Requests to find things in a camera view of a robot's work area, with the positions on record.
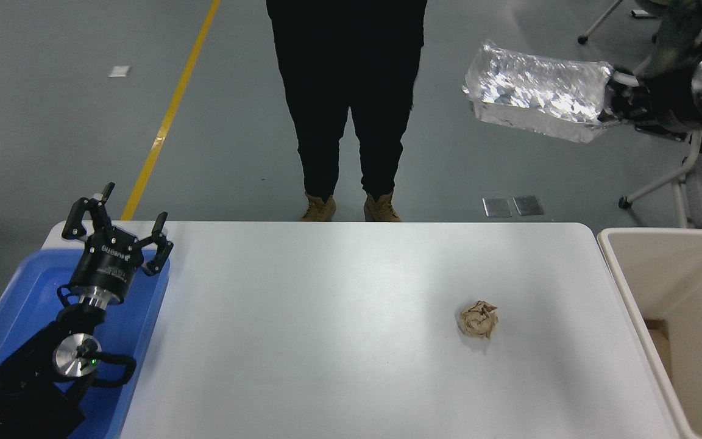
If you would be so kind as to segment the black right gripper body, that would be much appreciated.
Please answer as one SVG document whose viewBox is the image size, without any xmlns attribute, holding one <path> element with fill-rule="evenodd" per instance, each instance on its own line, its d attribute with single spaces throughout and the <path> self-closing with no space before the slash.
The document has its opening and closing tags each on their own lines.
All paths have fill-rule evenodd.
<svg viewBox="0 0 702 439">
<path fill-rule="evenodd" d="M 643 83 L 651 93 L 657 125 L 671 132 L 702 129 L 702 56 L 643 63 Z"/>
</svg>

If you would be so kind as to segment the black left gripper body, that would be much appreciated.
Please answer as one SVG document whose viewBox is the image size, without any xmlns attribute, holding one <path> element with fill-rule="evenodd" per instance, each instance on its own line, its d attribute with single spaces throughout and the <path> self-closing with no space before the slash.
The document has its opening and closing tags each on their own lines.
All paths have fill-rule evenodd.
<svg viewBox="0 0 702 439">
<path fill-rule="evenodd" d="M 118 227 L 92 233 L 71 277 L 75 295 L 106 292 L 114 303 L 123 303 L 135 273 L 144 261 L 139 239 Z"/>
</svg>

